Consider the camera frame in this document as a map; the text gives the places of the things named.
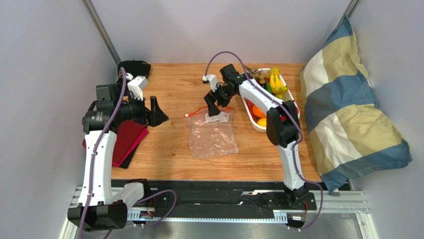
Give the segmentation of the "clear orange zip top bag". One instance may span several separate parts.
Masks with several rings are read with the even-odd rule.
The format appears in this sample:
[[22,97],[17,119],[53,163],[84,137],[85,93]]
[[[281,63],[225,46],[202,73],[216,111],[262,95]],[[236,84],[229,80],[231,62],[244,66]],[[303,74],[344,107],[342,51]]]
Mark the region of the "clear orange zip top bag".
[[196,159],[207,159],[239,153],[232,126],[233,108],[221,108],[210,117],[207,106],[185,114],[189,129],[188,146]]

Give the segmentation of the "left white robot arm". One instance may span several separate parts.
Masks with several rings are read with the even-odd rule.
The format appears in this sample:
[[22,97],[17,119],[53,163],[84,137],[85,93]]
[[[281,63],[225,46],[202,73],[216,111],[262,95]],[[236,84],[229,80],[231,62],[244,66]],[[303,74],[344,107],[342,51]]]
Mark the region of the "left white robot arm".
[[169,119],[155,96],[151,96],[147,108],[140,89],[131,86],[126,102],[125,92],[123,85],[98,85],[97,99],[82,119],[86,143],[84,181],[77,205],[68,209],[67,218],[86,232],[123,229],[129,209],[144,196],[144,180],[134,180],[112,194],[112,158],[120,125],[133,121],[156,127]]

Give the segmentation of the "yellow banana bunch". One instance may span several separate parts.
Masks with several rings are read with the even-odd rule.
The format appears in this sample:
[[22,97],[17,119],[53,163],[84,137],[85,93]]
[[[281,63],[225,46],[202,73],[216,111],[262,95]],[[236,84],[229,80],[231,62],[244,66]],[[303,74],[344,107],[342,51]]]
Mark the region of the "yellow banana bunch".
[[271,87],[272,94],[279,98],[283,99],[284,94],[289,90],[289,88],[282,83],[280,80],[280,70],[278,67],[271,67],[268,71],[269,75],[269,85]]

